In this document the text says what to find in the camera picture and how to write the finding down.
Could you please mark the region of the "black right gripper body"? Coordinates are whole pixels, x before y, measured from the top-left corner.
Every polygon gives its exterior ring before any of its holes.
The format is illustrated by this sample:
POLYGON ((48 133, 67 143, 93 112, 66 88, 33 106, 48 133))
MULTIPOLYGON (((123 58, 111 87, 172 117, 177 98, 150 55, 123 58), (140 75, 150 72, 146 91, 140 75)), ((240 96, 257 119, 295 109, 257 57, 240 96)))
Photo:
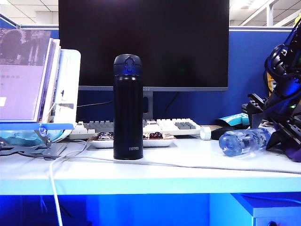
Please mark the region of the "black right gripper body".
POLYGON ((276 85, 265 102, 265 115, 271 120, 276 129, 281 127, 301 130, 301 120, 293 114, 301 100, 301 80, 299 77, 274 79, 276 85))

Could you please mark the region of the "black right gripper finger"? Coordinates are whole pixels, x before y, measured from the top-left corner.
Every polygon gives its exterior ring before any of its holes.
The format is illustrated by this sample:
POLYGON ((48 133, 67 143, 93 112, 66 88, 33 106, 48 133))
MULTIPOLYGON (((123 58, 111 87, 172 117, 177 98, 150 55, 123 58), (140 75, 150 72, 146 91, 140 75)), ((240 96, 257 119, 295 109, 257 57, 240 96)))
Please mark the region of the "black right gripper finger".
POLYGON ((293 149, 301 150, 301 120, 298 117, 289 117, 284 121, 277 121, 272 117, 269 118, 273 122, 275 132, 272 133, 267 150, 271 150, 276 146, 282 147, 285 151, 293 149))
POLYGON ((267 106, 270 97, 261 98, 257 94, 248 94, 250 99, 246 106, 247 113, 270 113, 272 112, 272 107, 267 106))

